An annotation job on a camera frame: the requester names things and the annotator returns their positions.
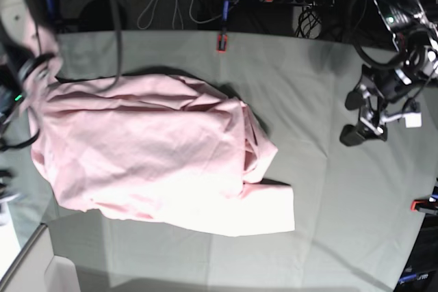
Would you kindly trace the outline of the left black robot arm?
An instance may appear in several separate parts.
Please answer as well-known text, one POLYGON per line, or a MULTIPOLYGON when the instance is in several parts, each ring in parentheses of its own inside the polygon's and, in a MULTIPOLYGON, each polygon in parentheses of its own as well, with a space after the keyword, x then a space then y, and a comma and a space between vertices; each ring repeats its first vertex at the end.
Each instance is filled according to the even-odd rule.
POLYGON ((348 147, 366 141, 387 141, 387 124, 404 120, 408 128, 422 125, 418 96, 437 87, 437 25, 420 0, 373 0, 391 34, 396 54, 387 62, 372 59, 356 39, 352 44, 363 60, 361 76, 348 93, 345 108, 358 111, 355 125, 339 136, 348 147))

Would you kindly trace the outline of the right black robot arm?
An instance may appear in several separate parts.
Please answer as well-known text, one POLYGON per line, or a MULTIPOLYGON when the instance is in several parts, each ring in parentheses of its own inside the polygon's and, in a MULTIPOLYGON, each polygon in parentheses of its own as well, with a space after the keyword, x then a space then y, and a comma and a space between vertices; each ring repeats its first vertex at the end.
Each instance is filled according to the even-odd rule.
POLYGON ((142 107, 139 77, 61 81, 57 39, 26 15, 23 38, 1 31, 1 129, 27 110, 29 138, 1 141, 1 151, 26 148, 37 171, 64 208, 115 213, 133 199, 133 165, 142 107))

